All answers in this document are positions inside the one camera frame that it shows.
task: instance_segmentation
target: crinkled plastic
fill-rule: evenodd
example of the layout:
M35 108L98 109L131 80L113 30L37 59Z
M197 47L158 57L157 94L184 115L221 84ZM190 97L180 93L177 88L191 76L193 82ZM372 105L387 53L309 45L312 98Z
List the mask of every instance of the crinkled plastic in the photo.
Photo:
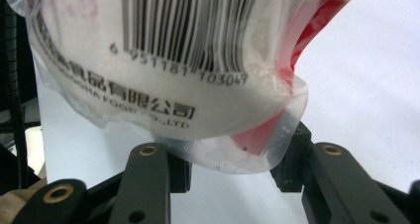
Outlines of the crinkled plastic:
M76 112L249 173L281 161L307 101L294 64L347 1L28 0L26 18L44 82Z

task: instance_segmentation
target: barcode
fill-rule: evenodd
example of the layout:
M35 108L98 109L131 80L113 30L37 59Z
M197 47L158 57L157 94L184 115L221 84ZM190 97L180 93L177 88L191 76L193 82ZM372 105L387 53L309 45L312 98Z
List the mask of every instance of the barcode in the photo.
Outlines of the barcode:
M124 51L191 71L245 72L243 43L256 0L123 0Z

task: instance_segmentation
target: white surface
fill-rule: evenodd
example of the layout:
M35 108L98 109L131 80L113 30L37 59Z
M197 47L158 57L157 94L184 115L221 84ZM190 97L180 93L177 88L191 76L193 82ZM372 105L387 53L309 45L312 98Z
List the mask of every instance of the white surface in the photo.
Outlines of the white surface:
M303 122L313 141L346 147L373 178L407 191L420 178L420 0L353 0L311 43L297 73L309 84ZM105 134L39 83L49 181L92 186L150 141ZM299 194L269 173L227 175L195 166L191 191L172 196L172 223L306 223Z

